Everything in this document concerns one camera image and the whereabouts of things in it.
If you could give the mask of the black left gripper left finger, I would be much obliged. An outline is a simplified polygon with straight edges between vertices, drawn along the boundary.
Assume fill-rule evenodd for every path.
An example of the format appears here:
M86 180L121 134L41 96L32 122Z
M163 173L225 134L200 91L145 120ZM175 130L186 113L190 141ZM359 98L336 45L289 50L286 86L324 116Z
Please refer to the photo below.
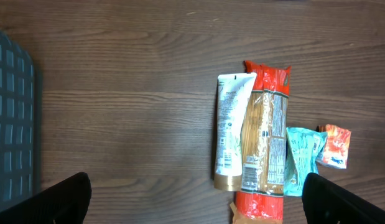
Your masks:
M32 198L0 212L0 223L83 223L91 194L88 174L79 172Z

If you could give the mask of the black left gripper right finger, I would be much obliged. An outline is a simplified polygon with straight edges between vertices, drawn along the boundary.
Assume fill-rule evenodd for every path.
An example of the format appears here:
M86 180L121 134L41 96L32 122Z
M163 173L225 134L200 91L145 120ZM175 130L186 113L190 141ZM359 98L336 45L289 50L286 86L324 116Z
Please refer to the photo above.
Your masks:
M385 224L385 211L326 178L309 173L302 202L308 224Z

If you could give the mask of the orange tissue packet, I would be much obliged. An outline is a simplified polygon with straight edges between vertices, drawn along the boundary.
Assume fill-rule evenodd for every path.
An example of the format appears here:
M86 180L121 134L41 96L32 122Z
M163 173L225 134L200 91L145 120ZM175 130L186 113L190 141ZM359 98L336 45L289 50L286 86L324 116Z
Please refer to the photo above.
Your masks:
M324 166L346 169L351 131L333 124L318 126L317 130L321 133L326 133L327 140L316 161Z

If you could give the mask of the teal snack packet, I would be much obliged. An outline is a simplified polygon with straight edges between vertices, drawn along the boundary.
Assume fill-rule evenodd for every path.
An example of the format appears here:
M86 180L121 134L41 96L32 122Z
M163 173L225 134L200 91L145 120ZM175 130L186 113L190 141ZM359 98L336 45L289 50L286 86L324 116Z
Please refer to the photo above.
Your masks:
M327 133L306 128L286 128L287 158L284 195L301 197L309 173L318 173L316 158L324 148Z

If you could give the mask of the orange spaghetti packet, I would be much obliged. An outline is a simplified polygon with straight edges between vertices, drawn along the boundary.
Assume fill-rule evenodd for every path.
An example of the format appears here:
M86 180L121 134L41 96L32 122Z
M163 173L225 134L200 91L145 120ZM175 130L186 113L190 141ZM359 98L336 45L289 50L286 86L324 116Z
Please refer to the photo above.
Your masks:
M241 132L241 189L230 205L233 223L282 223L290 68L247 60L256 73Z

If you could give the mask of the white shampoo tube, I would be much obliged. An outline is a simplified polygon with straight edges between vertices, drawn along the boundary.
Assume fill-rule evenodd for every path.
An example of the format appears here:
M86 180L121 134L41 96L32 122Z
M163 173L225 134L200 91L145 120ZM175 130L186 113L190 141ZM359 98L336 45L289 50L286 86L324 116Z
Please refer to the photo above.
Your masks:
M241 189L241 130L256 77L256 73L234 73L217 78L214 187L218 190Z

